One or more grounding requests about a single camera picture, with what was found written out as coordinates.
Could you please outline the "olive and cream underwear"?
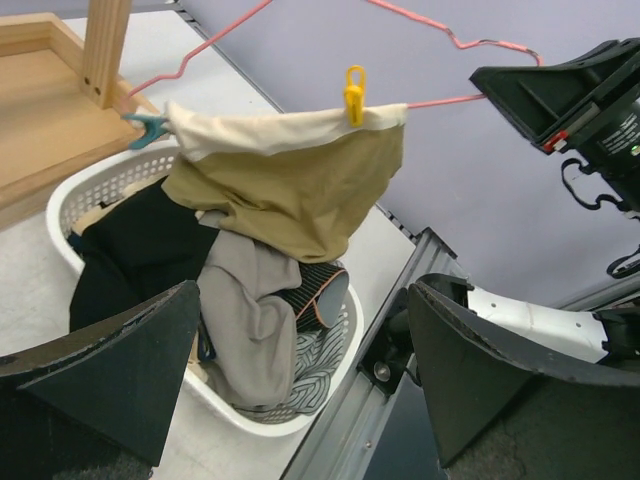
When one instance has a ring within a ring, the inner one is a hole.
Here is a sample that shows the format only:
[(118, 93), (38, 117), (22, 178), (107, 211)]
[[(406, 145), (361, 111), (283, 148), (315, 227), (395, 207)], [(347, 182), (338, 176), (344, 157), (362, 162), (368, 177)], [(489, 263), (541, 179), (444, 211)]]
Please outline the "olive and cream underwear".
[(405, 104), (208, 116), (166, 105), (179, 144), (163, 189), (174, 202), (220, 210), (220, 226), (304, 263), (338, 259), (402, 166)]

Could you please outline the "yellow clothespin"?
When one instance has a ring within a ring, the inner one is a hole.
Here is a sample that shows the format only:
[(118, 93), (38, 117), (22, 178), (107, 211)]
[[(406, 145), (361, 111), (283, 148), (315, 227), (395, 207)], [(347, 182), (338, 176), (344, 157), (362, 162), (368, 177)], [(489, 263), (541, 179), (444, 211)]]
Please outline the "yellow clothespin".
[(360, 65), (353, 65), (346, 71), (346, 85), (343, 90), (345, 111), (352, 127), (364, 123), (364, 103), (366, 94), (366, 72)]

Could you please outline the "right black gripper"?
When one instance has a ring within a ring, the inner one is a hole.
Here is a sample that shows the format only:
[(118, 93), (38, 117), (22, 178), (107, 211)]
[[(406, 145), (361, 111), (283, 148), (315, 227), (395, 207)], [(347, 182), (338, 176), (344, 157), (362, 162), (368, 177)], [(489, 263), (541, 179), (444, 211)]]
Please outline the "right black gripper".
[(637, 38), (553, 66), (480, 67), (470, 81), (537, 149), (577, 151), (581, 172), (599, 174), (620, 210), (639, 211)]

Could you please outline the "pink wire hanger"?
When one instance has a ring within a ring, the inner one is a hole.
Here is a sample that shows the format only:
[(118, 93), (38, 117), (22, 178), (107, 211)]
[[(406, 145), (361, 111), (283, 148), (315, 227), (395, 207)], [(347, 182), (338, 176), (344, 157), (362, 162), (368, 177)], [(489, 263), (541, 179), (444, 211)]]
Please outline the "pink wire hanger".
[(157, 74), (135, 93), (181, 78), (193, 59), (217, 46), (281, 107), (320, 108), (337, 98), (358, 70), (371, 98), (412, 109), (483, 99), (463, 90), (468, 81), (446, 55), (498, 48), (540, 67), (533, 49), (485, 36), (459, 39), (430, 18), (428, 1), (259, 1), (230, 25), (183, 56), (174, 72)]

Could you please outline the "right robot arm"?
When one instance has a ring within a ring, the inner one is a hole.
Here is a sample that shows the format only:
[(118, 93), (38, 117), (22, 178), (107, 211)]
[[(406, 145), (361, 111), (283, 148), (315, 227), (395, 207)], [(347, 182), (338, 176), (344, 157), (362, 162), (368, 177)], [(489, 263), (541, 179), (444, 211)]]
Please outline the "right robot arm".
[[(639, 41), (609, 40), (586, 54), (554, 66), (480, 67), (474, 86), (503, 117), (545, 155), (573, 152), (560, 167), (597, 175), (610, 187), (591, 201), (582, 199), (567, 177), (562, 185), (584, 209), (613, 205), (639, 218)], [(463, 307), (564, 354), (598, 363), (608, 357), (635, 358), (636, 329), (611, 330), (597, 315), (581, 313), (565, 322), (565, 310), (604, 305), (639, 285), (639, 254), (613, 261), (607, 275), (617, 286), (592, 289), (555, 309), (498, 296), (468, 280), (430, 272), (423, 279)]]

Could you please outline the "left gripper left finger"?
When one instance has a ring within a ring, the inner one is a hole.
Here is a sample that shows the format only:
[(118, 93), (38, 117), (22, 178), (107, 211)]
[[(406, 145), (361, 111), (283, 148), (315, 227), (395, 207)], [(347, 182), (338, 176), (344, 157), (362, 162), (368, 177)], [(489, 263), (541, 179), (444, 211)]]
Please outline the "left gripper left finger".
[(2, 356), (2, 465), (158, 465), (199, 320), (199, 290), (186, 281)]

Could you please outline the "teal clothespin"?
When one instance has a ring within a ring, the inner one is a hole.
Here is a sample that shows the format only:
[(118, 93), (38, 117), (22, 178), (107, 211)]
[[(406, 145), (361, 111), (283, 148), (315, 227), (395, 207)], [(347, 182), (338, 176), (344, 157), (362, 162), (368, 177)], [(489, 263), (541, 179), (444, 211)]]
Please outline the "teal clothespin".
[(129, 150), (141, 150), (170, 133), (168, 120), (162, 116), (128, 113), (123, 114), (121, 119), (135, 124), (143, 130), (138, 139), (129, 143)]

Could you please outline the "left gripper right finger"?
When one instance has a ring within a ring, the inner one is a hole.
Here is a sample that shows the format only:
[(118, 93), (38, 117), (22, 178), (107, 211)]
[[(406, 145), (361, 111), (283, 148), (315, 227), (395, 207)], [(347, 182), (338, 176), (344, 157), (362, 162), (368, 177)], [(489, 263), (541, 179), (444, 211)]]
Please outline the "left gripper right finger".
[(638, 467), (638, 364), (555, 353), (422, 283), (408, 300), (442, 467)]

